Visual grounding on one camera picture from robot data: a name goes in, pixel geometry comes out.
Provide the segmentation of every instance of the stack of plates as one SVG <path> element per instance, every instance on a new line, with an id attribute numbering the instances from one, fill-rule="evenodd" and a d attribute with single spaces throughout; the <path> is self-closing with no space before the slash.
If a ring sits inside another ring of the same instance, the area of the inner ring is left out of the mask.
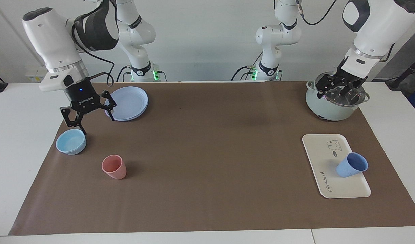
<path id="1" fill-rule="evenodd" d="M 147 108 L 147 93 L 141 88 L 127 86 L 111 93 L 111 96 L 117 104 L 112 113 L 117 121 L 133 120 L 144 113 Z"/>

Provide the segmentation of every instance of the light blue bowl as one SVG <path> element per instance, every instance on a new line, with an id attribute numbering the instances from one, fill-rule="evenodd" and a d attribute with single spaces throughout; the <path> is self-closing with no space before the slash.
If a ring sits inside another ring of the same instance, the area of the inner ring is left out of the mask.
<path id="1" fill-rule="evenodd" d="M 84 133 L 78 129 L 65 131 L 55 142 L 57 150 L 68 155 L 75 155 L 82 152 L 86 145 L 87 139 Z"/>

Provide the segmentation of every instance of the table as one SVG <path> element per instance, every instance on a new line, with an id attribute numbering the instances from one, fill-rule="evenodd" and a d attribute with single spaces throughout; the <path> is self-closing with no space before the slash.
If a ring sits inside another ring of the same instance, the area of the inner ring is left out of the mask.
<path id="1" fill-rule="evenodd" d="M 361 110 L 415 202 L 415 110 L 401 92 L 390 91 L 383 83 L 368 82 L 364 88 L 371 99 Z M 42 93 L 37 84 L 11 84 L 0 93 L 0 235 L 8 234 L 53 142 L 62 121 L 58 108 L 68 104 L 63 91 Z M 111 239 L 135 243 L 415 243 L 415 227 L 45 235 L 0 237 L 0 243 L 105 243 Z"/>

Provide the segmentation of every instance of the white tray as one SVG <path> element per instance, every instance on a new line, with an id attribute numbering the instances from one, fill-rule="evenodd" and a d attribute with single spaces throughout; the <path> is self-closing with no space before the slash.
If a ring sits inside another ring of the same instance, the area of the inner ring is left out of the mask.
<path id="1" fill-rule="evenodd" d="M 304 135 L 307 152 L 320 194 L 326 198 L 366 198 L 371 190 L 362 173 L 341 177 L 337 165 L 351 153 L 346 138 L 340 134 Z"/>

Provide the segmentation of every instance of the plate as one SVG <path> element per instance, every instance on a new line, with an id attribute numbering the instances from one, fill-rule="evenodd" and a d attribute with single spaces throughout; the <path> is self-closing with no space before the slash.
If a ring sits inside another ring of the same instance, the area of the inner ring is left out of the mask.
<path id="1" fill-rule="evenodd" d="M 127 86 L 111 93 L 117 106 L 113 110 L 113 117 L 116 121 L 129 121 L 136 119 L 147 109 L 147 93 L 136 86 Z"/>
<path id="2" fill-rule="evenodd" d="M 352 152 L 346 138 L 340 134 L 304 135 L 307 152 L 320 194 L 325 198 L 366 198 L 371 190 L 363 173 L 341 177 L 337 165 Z"/>

